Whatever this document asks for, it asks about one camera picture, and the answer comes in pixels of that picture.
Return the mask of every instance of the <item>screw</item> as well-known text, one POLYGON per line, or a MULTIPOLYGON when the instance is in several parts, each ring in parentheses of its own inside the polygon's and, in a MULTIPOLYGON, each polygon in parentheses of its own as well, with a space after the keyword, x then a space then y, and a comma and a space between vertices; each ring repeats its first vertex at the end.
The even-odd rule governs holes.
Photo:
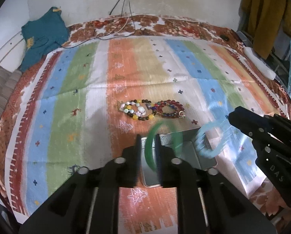
POLYGON ((115 163, 118 163, 118 164, 121 164, 121 163, 125 163, 126 162, 126 159, 125 158, 122 158, 122 157, 119 157, 119 158, 116 158, 114 160, 115 163))
POLYGON ((80 167, 77 172, 81 175, 84 175, 89 172, 89 169, 87 167, 80 167))
POLYGON ((210 168, 210 169, 208 169, 208 173, 210 175, 217 175, 218 171, 215 168, 210 168))
POLYGON ((179 158, 174 158, 174 159, 171 160, 171 162, 172 162, 173 164, 181 164, 182 160, 179 159, 179 158))

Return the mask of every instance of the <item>metal plate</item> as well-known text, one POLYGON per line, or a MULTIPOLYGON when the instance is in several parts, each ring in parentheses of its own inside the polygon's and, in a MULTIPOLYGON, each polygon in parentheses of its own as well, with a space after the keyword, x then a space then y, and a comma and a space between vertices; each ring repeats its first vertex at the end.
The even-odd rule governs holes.
MULTIPOLYGON (((180 158, 190 163, 194 168, 200 169, 200 170, 207 170, 209 168, 212 168, 217 165, 216 159, 208 159, 203 156, 200 156, 196 153, 195 150, 195 137, 197 135, 199 128, 197 129, 190 129, 181 131, 182 137, 183 137, 183 148, 180 158)), ((172 140, 172 134, 161 134, 161 144, 163 146, 171 147, 173 140, 172 140)), ((142 173, 142 179, 143 184, 146 187, 157 187, 159 186, 159 181, 156 172, 152 171, 151 168, 146 163, 145 155, 144 155, 144 149, 145 149, 145 143, 146 137, 141 138, 141 173, 142 173)), ((205 145, 210 148, 210 145, 207 140, 205 140, 205 145)), ((153 159, 155 162, 155 150, 154 150, 154 142, 152 144, 152 152, 153 152, 153 159)))

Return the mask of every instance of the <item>mustard yellow cloth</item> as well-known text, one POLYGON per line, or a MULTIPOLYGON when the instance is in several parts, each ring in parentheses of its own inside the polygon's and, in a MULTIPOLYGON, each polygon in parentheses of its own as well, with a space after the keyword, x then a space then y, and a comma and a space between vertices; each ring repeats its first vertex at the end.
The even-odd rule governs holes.
POLYGON ((249 14, 247 33, 254 39, 256 53, 266 59, 271 52, 281 21, 291 37, 290 0, 242 0, 241 8, 249 14))

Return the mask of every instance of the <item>bed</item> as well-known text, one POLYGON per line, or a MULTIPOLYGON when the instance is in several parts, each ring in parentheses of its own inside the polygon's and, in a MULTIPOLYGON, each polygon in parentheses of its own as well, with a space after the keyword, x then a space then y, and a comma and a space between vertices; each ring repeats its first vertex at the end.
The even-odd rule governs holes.
MULTIPOLYGON (((20 223, 80 166, 102 167, 162 119, 133 120, 119 111, 126 101, 179 101, 186 117, 173 119, 178 131, 221 119, 239 105, 291 119, 289 96, 255 68, 231 29, 135 15, 118 38, 103 37, 125 23, 112 16, 70 26, 64 48, 17 83, 0 120, 0 193, 20 223)), ((251 140, 229 131, 218 168, 244 195, 256 192, 256 202, 265 175, 255 165, 251 140)), ((212 146, 220 133, 208 135, 212 146)), ((119 214, 119 233, 177 233, 176 190, 142 182, 121 188, 119 214)))

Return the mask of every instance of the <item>colorful bead bracelet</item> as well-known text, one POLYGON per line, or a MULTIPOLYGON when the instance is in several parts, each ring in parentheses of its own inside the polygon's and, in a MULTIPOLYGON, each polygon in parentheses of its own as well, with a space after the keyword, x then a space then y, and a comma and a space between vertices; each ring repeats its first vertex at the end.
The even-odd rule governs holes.
POLYGON ((146 114, 146 110, 144 107, 142 107, 140 105, 140 103, 151 103, 151 101, 147 100, 147 99, 142 99, 142 100, 131 100, 131 101, 127 101, 126 103, 121 104, 120 107, 120 111, 126 113, 129 117, 133 118, 134 120, 149 120, 149 119, 153 119, 154 118, 154 113, 145 116, 146 114), (136 106, 138 108, 138 111, 135 112, 132 109, 132 106, 136 106))
POLYGON ((167 117, 167 118, 184 118, 185 117, 185 110, 183 106, 179 103, 176 102, 175 100, 166 100, 166 101, 159 101, 154 104, 154 106, 151 108, 153 111, 153 114, 159 114, 162 117, 167 117), (169 106, 171 107, 174 112, 173 113, 164 113, 163 112, 163 107, 169 106))

